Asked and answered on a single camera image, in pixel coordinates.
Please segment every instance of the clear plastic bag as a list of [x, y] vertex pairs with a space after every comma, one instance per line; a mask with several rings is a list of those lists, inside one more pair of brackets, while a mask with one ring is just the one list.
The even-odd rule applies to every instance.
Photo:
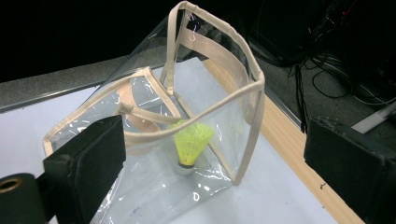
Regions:
[[263, 87], [241, 35], [181, 2], [44, 147], [49, 155], [90, 123], [122, 114], [127, 160], [92, 223], [165, 223], [240, 183], [260, 133]]

